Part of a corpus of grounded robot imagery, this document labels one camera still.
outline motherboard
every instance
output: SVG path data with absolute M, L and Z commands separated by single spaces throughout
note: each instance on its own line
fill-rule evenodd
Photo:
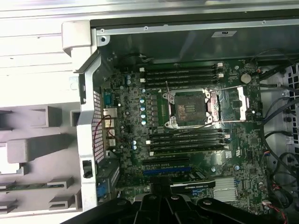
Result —
M 121 67 L 101 87 L 105 150 L 120 161 L 118 197 L 167 176 L 194 203 L 213 197 L 263 214 L 268 197 L 256 67 L 243 60 Z

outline wire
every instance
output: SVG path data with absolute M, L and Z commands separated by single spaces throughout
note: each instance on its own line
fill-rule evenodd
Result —
M 282 107 L 278 108 L 275 112 L 273 112 L 270 116 L 268 116 L 267 118 L 265 118 L 263 120 L 263 124 L 267 124 L 271 119 L 273 119 L 275 116 L 277 116 L 278 114 L 280 114 L 281 112 L 283 112 L 285 109 L 287 109 L 290 106 L 293 106 L 295 104 L 299 103 L 299 98 L 283 105 Z
M 253 62 L 254 59 L 258 58 L 260 55 L 263 55 L 265 53 L 271 52 L 271 51 L 278 51 L 281 54 L 283 54 L 285 56 L 285 58 L 291 63 L 291 64 L 295 64 L 295 62 L 285 53 L 284 50 L 279 49 L 279 48 L 274 48 L 274 49 L 269 49 L 269 50 L 265 50 L 262 51 L 261 53 L 258 53 L 257 55 L 253 56 L 250 60 L 250 62 Z
M 283 208 L 282 208 L 282 210 L 279 210 L 279 209 L 276 208 L 274 205 L 268 204 L 267 206 L 268 206 L 269 208 L 274 209 L 276 212 L 278 212 L 278 213 L 281 214 L 281 216 L 282 216 L 283 219 L 284 219 L 284 224 L 288 224 L 288 223 L 289 223 L 288 217 L 287 217 L 287 215 L 286 215 L 286 213 L 285 213 L 285 210 L 284 210 Z
M 280 84 L 260 84 L 260 87 L 284 89 L 299 94 L 299 90 Z
M 270 137 L 273 134 L 283 134 L 283 135 L 288 136 L 288 137 L 292 137 L 293 136 L 290 132 L 286 132 L 286 131 L 273 131 L 273 132 L 270 132 L 270 133 L 266 134 L 265 135 L 265 139 L 268 138 L 268 137 Z
M 287 155 L 292 155 L 292 156 L 297 160 L 297 162 L 299 163 L 299 158 L 298 158 L 297 155 L 294 154 L 294 153 L 285 152 L 285 153 L 282 153 L 282 154 L 279 156 L 279 158 L 280 158 L 281 160 L 283 160 L 283 158 L 286 157 Z M 280 163 L 277 163 L 277 165 L 276 165 L 276 167 L 275 167 L 273 173 L 277 173 L 277 172 L 278 172 L 280 165 L 281 165 Z
M 294 177 L 293 175 L 291 175 L 290 173 L 287 173 L 287 172 L 284 172 L 284 171 L 278 171 L 278 172 L 275 172 L 273 174 L 270 175 L 271 179 L 274 179 L 274 176 L 276 176 L 277 174 L 284 174 L 284 175 L 290 175 L 292 177 Z M 275 181 L 276 184 L 278 184 L 279 186 L 289 186 L 289 185 L 293 185 L 294 183 L 297 182 L 297 179 L 291 181 L 290 183 L 284 183 L 284 184 L 280 184 L 278 183 L 277 181 Z
M 266 112 L 266 114 L 265 114 L 265 118 L 268 117 L 268 115 L 269 115 L 271 109 L 272 109 L 272 108 L 274 107 L 274 105 L 275 105 L 278 101 L 280 101 L 280 100 L 290 100 L 290 98 L 289 98 L 289 97 L 281 97 L 281 98 L 278 98 L 278 99 L 274 100 L 273 103 L 271 104 L 271 106 L 269 107 L 268 111 Z
M 108 129 L 108 133 L 112 136 L 112 137 L 115 137 L 115 135 L 113 135 L 111 132 L 110 132 L 110 128 L 111 128 L 111 115 L 105 115 L 101 118 L 101 120 L 97 123 L 95 129 L 94 129 L 94 134 L 93 134 L 93 148 L 95 149 L 95 138 L 96 138 L 96 135 L 97 135 L 97 130 L 100 126 L 100 124 L 102 123 L 102 121 L 105 119 L 105 118 L 110 118 L 110 122 L 109 122 L 109 129 Z
M 294 62 L 298 63 L 299 59 L 298 58 L 295 59 Z M 279 66 L 277 66 L 277 67 L 275 67 L 275 68 L 273 68 L 273 69 L 271 69 L 271 70 L 269 70 L 269 71 L 267 71 L 267 72 L 265 72 L 263 74 L 260 74 L 260 76 L 259 76 L 260 81 L 270 78 L 271 76 L 275 75 L 276 73 L 284 70 L 285 68 L 287 68 L 287 67 L 289 67 L 291 65 L 293 65 L 293 63 L 286 62 L 286 63 L 284 63 L 282 65 L 279 65 Z
M 283 165 L 283 166 L 290 172 L 291 175 L 296 176 L 296 174 L 294 173 L 294 171 L 293 171 L 293 170 L 292 170 L 292 169 L 291 169 L 285 162 L 283 162 L 282 159 L 279 158 L 279 157 L 276 155 L 275 152 L 273 152 L 273 150 L 270 148 L 269 144 L 267 143 L 267 140 L 266 140 L 265 136 L 262 136 L 261 139 L 262 139 L 262 141 L 264 142 L 264 144 L 265 144 L 267 150 L 270 151 L 271 155 L 272 155 L 278 162 L 280 162 L 281 165 Z
M 125 59 L 130 58 L 130 57 L 139 57 L 141 59 L 141 61 L 144 63 L 149 62 L 153 59 L 153 58 L 147 58 L 145 55 L 143 55 L 141 53 L 130 53 L 130 54 L 120 57 L 120 59 L 118 60 L 118 64 L 120 64 Z

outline cpu socket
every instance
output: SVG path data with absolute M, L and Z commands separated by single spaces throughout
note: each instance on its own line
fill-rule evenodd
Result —
M 220 104 L 215 91 L 171 90 L 164 93 L 163 98 L 169 102 L 167 128 L 198 128 L 220 120 Z

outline green circuit board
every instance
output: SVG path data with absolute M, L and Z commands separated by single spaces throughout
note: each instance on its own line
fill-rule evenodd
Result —
M 208 74 L 202 82 L 197 82 L 195 74 L 201 73 L 197 67 L 202 68 L 203 75 Z M 208 67 L 216 75 L 210 75 L 206 71 Z M 188 70 L 191 78 L 179 79 L 186 80 L 181 84 L 174 78 L 166 78 L 169 82 L 164 82 L 166 75 L 181 76 L 180 72 L 172 73 L 177 69 Z M 268 192 L 264 167 L 260 166 L 264 146 L 260 138 L 263 115 L 259 79 L 251 76 L 248 84 L 240 81 L 241 75 L 254 70 L 255 67 L 243 60 L 115 70 L 101 91 L 105 108 L 117 108 L 117 115 L 112 116 L 114 125 L 110 127 L 114 136 L 109 134 L 107 126 L 105 134 L 106 140 L 115 139 L 115 143 L 107 141 L 106 150 L 120 159 L 121 177 L 117 183 L 120 195 L 133 201 L 136 195 L 149 192 L 151 176 L 166 175 L 174 185 L 201 183 L 182 192 L 194 203 L 204 197 L 221 199 L 231 194 L 223 201 L 255 214 L 265 213 L 261 201 L 267 198 Z M 246 119 L 242 121 L 244 112 L 241 112 L 238 87 L 246 97 Z M 213 91 L 217 103 L 204 107 L 203 89 Z M 164 97 L 169 91 L 177 91 L 174 105 Z M 219 122 L 193 131 L 171 129 L 166 126 L 171 117 L 169 107 L 180 126 L 204 125 L 208 110 L 217 112 Z M 152 159 L 165 162 L 154 163 Z

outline blue pcie slot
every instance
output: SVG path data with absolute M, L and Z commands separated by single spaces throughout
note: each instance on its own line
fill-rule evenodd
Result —
M 150 170 L 144 170 L 143 175 L 159 174 L 159 173 L 171 173 L 171 172 L 188 172 L 188 171 L 191 171 L 191 169 L 192 169 L 191 167 L 150 169 Z

